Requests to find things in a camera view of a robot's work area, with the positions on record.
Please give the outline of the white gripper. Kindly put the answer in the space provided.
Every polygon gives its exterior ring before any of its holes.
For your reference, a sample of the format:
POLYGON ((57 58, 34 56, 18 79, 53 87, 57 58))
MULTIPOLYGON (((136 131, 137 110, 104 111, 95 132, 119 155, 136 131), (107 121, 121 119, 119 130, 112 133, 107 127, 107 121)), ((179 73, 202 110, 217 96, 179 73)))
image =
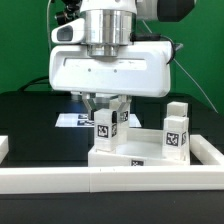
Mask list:
POLYGON ((55 90, 83 92, 89 120, 97 111, 91 93, 119 95, 111 101, 112 122, 122 123, 128 120, 130 96, 163 97, 170 91, 171 51, 168 41, 121 46, 117 57, 90 57, 83 45, 56 46, 49 81, 55 90))

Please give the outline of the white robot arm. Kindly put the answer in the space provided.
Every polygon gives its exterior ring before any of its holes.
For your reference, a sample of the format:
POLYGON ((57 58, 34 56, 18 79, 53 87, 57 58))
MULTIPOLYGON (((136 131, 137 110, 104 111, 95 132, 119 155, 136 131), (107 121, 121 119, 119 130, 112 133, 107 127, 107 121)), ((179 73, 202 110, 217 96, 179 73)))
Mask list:
POLYGON ((138 35, 138 19, 179 22, 197 0, 63 0, 68 7, 51 33, 56 46, 49 63, 53 89, 77 92, 95 119, 94 94, 121 102, 114 122, 133 96, 163 97, 170 91, 173 42, 159 34, 138 35))

